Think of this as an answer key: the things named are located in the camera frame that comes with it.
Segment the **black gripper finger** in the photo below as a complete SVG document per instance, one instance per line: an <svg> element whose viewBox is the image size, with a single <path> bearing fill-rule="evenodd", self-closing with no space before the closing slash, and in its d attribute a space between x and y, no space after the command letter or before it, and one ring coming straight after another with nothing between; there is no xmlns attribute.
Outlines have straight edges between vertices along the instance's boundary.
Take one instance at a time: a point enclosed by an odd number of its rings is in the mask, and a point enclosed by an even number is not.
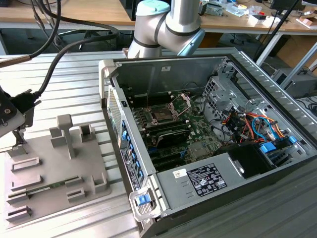
<svg viewBox="0 0 317 238"><path fill-rule="evenodd" d="M18 127L12 133L16 138L16 144L13 147L18 147L20 145L26 144L26 140L24 139L24 132L26 131L25 127Z"/></svg>

